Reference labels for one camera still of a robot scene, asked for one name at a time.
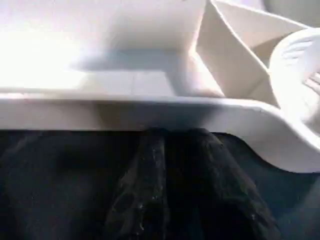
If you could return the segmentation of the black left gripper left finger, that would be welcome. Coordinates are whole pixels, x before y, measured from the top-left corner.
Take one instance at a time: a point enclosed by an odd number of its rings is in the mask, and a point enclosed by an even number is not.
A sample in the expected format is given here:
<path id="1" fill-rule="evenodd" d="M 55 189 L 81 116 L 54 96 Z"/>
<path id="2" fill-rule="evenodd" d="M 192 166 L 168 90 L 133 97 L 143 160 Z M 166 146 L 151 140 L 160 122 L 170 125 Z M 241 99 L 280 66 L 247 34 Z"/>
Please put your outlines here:
<path id="1" fill-rule="evenodd" d="M 144 131 L 137 151 L 118 180 L 107 213 L 109 240 L 164 240 L 167 233 L 165 135 Z"/>

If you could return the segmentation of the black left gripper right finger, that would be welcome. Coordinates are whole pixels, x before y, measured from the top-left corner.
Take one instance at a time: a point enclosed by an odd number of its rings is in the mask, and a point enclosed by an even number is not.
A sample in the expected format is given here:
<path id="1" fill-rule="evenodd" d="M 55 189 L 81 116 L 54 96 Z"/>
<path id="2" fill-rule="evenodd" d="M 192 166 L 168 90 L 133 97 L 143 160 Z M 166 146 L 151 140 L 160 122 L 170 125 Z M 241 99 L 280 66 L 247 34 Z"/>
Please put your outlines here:
<path id="1" fill-rule="evenodd" d="M 169 240 L 282 239 L 256 185 L 213 133 L 169 133 L 165 159 Z"/>

